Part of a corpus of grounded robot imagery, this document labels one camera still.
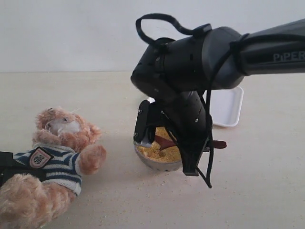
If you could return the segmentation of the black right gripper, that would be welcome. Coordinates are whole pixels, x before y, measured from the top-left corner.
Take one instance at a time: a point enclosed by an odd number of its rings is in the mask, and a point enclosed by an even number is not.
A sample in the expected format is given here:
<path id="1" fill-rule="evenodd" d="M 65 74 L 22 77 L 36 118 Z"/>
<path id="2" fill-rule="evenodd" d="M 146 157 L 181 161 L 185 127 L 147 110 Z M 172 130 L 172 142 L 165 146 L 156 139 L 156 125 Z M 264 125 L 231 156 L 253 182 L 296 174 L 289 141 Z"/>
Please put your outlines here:
<path id="1" fill-rule="evenodd" d="M 167 120 L 165 114 L 161 112 L 155 102 L 150 104 L 149 114 L 149 120 L 154 123 L 158 122 L 161 124 L 161 126 L 165 127 L 170 138 L 174 143 L 177 144 L 177 147 L 180 151 L 180 156 L 182 156 L 183 173 L 188 177 L 198 177 L 198 163 L 201 159 L 202 152 L 194 150 L 195 147 L 197 147 L 198 149 L 207 152 L 209 147 L 204 146 L 206 139 L 199 139 L 191 137 L 190 135 L 179 136 L 176 132 L 173 131 L 173 127 L 170 124 L 170 121 Z"/>

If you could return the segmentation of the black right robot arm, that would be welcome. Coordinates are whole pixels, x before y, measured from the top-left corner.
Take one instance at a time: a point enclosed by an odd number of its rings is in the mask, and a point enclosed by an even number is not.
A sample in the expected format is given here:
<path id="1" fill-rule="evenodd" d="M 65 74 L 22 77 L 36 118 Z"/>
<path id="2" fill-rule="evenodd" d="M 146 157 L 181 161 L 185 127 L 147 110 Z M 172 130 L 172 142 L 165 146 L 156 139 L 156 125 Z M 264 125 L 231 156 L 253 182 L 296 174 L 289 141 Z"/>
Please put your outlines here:
<path id="1" fill-rule="evenodd" d="M 153 103 L 142 101 L 133 140 L 141 146 L 163 126 L 180 150 L 183 173 L 210 183 L 215 142 L 211 92 L 232 89 L 253 74 L 302 73 L 305 70 L 305 22 L 298 20 L 252 34 L 210 24 L 183 27 L 174 17 L 152 13 L 144 19 L 169 22 L 183 39 L 152 39 L 135 26 L 148 47 L 131 82 Z"/>

